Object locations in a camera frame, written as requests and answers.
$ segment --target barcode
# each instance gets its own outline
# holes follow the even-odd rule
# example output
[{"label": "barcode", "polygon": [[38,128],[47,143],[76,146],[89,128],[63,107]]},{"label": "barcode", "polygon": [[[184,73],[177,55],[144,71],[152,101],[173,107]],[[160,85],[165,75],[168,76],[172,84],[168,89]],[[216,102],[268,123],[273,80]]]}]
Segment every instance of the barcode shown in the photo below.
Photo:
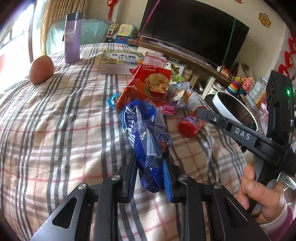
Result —
[{"label": "barcode", "polygon": [[153,140],[151,139],[149,130],[147,130],[147,155],[156,156],[156,150],[154,148]]}]

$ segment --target bed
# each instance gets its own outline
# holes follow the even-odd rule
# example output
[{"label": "bed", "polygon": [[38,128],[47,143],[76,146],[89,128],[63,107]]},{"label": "bed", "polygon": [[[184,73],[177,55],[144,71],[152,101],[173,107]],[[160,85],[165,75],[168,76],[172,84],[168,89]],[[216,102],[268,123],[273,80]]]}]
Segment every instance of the bed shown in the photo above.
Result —
[{"label": "bed", "polygon": [[[51,56],[53,77],[39,85],[25,79],[0,95],[0,208],[20,240],[29,240],[79,183],[101,183],[133,152],[120,112],[107,104],[132,76],[99,74],[104,49],[135,50],[121,44],[82,45],[74,64],[65,64],[59,52]],[[177,123],[185,115],[178,111],[165,117],[172,161],[197,181],[219,181],[236,195],[246,165],[239,146],[210,124],[195,138],[183,138]],[[179,240],[180,213],[165,192],[146,191],[137,177],[131,203],[118,208],[119,237]]]}]

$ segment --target metal screw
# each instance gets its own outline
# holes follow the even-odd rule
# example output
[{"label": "metal screw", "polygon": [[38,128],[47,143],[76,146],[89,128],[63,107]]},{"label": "metal screw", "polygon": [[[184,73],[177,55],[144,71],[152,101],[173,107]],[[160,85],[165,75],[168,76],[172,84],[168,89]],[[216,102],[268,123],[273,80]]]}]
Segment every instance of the metal screw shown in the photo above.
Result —
[{"label": "metal screw", "polygon": [[78,189],[79,189],[79,190],[86,189],[86,187],[87,187],[87,185],[86,185],[85,183],[80,183],[80,184],[78,185]]},{"label": "metal screw", "polygon": [[180,178],[180,180],[182,180],[182,181],[186,181],[186,180],[188,180],[188,176],[185,175],[185,174],[180,175],[179,178]]},{"label": "metal screw", "polygon": [[113,181],[118,181],[118,180],[120,179],[120,176],[119,176],[119,175],[113,175],[113,176],[111,177],[111,179],[112,179]]},{"label": "metal screw", "polygon": [[221,183],[214,183],[214,188],[216,188],[216,189],[220,189],[220,188],[222,188],[222,184]]}]

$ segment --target television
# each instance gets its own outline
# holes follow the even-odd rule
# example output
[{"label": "television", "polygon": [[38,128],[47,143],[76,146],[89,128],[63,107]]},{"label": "television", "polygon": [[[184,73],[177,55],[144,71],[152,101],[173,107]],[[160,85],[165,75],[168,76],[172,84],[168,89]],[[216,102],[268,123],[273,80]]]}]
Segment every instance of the television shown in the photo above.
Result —
[{"label": "television", "polygon": [[[141,30],[156,2],[148,0]],[[142,36],[181,47],[221,66],[233,21],[231,15],[196,0],[161,0]],[[236,20],[226,67],[234,63],[248,31],[248,26]]]}]

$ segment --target brown egg-shaped object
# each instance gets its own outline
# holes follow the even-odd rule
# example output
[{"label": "brown egg-shaped object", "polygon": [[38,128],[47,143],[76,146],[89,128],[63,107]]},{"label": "brown egg-shaped object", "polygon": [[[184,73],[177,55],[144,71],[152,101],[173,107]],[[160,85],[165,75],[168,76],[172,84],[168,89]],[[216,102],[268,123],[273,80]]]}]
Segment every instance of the brown egg-shaped object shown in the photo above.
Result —
[{"label": "brown egg-shaped object", "polygon": [[47,81],[54,74],[54,63],[47,55],[35,59],[30,68],[29,78],[32,84]]}]

